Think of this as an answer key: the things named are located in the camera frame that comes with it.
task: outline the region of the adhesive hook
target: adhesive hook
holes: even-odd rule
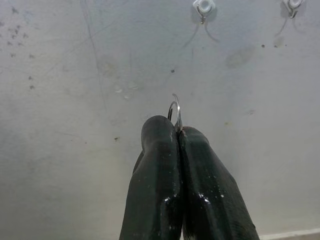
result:
[[[176,107],[176,115],[177,115],[177,120],[176,120],[176,124],[174,125],[175,130],[177,133],[180,133],[182,131],[182,120],[181,120],[181,109],[180,109],[180,105],[179,105],[179,100],[178,100],[178,96],[176,94],[172,94],[175,98],[175,101],[173,101],[170,104],[170,108],[169,108],[169,112],[168,112],[168,119],[171,121],[172,118],[172,112],[173,112],[173,106],[175,105]]]
[[[283,0],[285,7],[289,11],[289,17],[291,19],[293,19],[297,15],[297,8],[299,8],[303,2],[304,0]]]
[[[216,9],[216,4],[213,0],[196,0],[192,5],[201,16],[201,24],[204,24],[206,17]]]

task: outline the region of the metal ring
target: metal ring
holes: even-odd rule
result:
[[[177,116],[177,120],[176,120],[176,124],[174,125],[175,130],[179,133],[182,131],[182,120],[181,120],[181,109],[180,109],[180,105],[179,105],[179,100],[178,100],[178,96],[176,94],[172,94],[172,96],[174,96],[175,101],[173,101],[170,104],[170,108],[169,108],[169,112],[168,112],[168,119],[171,121],[172,118],[172,112],[173,112],[173,106],[175,105],[176,107],[176,116]]]
[[[207,15],[209,15],[210,12],[212,11],[212,6],[210,6],[210,10],[209,10],[207,13],[205,13],[205,14],[203,14],[203,13],[200,11],[199,5],[196,6],[196,10],[197,10],[198,14],[201,16],[201,24],[204,24],[205,21],[206,21]]]

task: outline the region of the wall hook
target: wall hook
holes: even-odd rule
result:
[[[216,4],[213,0],[196,0],[192,5],[201,17],[201,24],[204,24],[206,17],[216,9]]]
[[[297,15],[297,9],[301,6],[303,2],[304,0],[283,0],[285,7],[289,11],[289,17],[291,19],[293,19]]]

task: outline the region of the baseboard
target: baseboard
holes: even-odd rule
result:
[[[260,236],[260,240],[320,240],[320,228]]]

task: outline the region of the white surface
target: white surface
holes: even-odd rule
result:
[[[117,239],[172,93],[259,234],[320,227],[320,1],[217,0],[206,26],[192,2],[0,2],[1,240]]]
[[[260,236],[260,240],[318,240],[320,228]]]

